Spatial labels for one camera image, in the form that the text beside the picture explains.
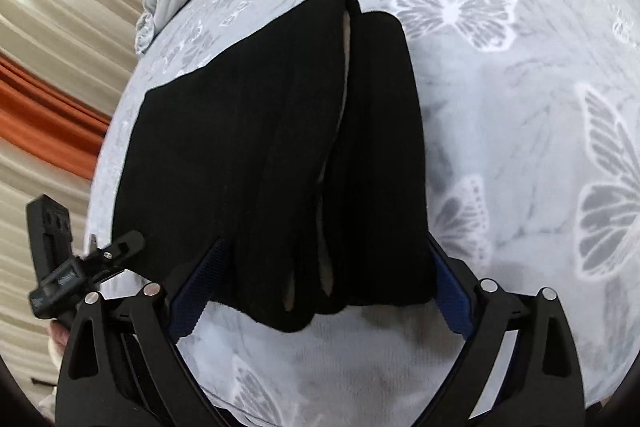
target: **beige curtain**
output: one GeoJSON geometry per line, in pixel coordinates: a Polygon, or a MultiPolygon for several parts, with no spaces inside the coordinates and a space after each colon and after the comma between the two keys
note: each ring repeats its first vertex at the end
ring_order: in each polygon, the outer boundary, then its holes
{"type": "Polygon", "coordinates": [[[31,314],[27,293],[35,275],[25,205],[46,193],[70,211],[74,251],[81,252],[90,182],[0,140],[0,353],[27,395],[38,401],[50,389],[31,378],[58,379],[47,351],[47,322],[31,314]]]}
{"type": "Polygon", "coordinates": [[[0,0],[0,52],[111,115],[136,65],[142,0],[0,0]]]}

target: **black garment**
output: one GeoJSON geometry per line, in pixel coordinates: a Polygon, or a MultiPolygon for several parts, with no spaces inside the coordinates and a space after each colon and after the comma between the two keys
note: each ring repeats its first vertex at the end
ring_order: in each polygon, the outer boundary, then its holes
{"type": "Polygon", "coordinates": [[[216,300],[282,331],[351,303],[428,301],[424,141],[399,22],[307,0],[149,91],[113,237],[132,229],[146,248],[129,269],[169,287],[223,237],[231,277],[216,300]]]}

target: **butterfly-print blanket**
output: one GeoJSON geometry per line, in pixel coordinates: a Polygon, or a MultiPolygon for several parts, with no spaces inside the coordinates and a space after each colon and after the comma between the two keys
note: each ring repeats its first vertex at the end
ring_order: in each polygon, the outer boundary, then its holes
{"type": "MultiPolygon", "coordinates": [[[[162,31],[100,155],[86,227],[99,244],[145,91],[301,1],[192,0],[162,31]]],[[[554,287],[587,400],[607,396],[640,348],[640,0],[359,1],[404,26],[431,231],[510,291],[554,287]]],[[[124,274],[104,291],[140,284],[124,274]]],[[[244,423],[330,427],[410,425],[460,346],[433,305],[347,309],[284,335],[212,304],[179,344],[211,399],[244,423]]],[[[478,410],[499,384],[497,371],[478,410]]]]}

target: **blue textured pad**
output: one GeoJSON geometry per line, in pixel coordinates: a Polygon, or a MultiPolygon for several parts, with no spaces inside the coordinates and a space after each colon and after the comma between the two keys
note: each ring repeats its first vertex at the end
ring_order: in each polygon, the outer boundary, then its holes
{"type": "Polygon", "coordinates": [[[436,304],[449,329],[467,341],[474,332],[469,297],[442,257],[434,253],[433,260],[436,266],[436,304]]]}
{"type": "Polygon", "coordinates": [[[171,303],[167,333],[174,343],[191,334],[207,302],[215,298],[231,259],[229,244],[218,239],[207,251],[171,303]]]}

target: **bed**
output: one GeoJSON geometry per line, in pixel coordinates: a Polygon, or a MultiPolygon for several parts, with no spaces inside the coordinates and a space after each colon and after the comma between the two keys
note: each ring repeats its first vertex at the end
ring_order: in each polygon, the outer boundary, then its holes
{"type": "MultiPolygon", "coordinates": [[[[99,245],[111,239],[145,92],[301,1],[190,0],[152,32],[100,153],[86,244],[90,233],[99,245]]],[[[359,2],[404,27],[431,232],[508,291],[555,288],[586,400],[609,396],[640,349],[640,0],[359,2]]],[[[142,284],[124,273],[103,292],[142,284]]],[[[210,303],[178,347],[212,402],[246,425],[364,427],[410,425],[461,345],[433,304],[349,308],[284,334],[210,303]]],[[[492,405],[510,346],[506,338],[477,413],[492,405]]]]}

